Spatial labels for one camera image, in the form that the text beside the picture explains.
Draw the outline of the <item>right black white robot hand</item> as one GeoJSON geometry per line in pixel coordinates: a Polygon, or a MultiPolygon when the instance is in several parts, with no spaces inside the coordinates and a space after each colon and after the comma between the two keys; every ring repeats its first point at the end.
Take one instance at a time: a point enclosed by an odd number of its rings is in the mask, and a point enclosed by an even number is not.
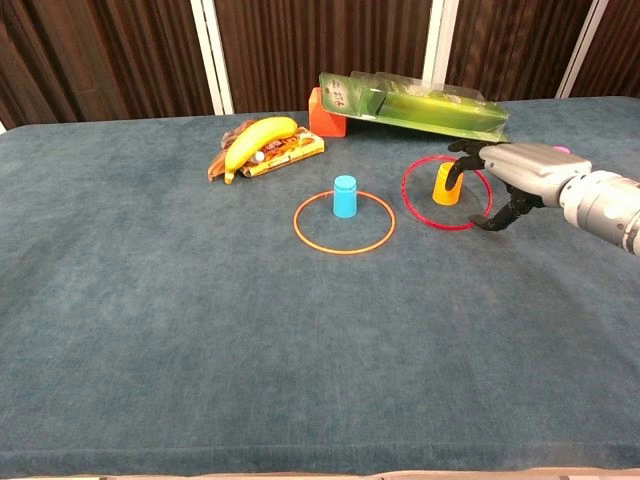
{"type": "Polygon", "coordinates": [[[592,171],[592,163],[577,155],[539,143],[488,142],[462,139],[448,147],[463,152],[447,174],[453,189],[467,170],[487,170],[501,180],[511,198],[496,215],[475,214],[470,221],[485,231],[501,231],[534,208],[558,208],[566,184],[592,171]]]}

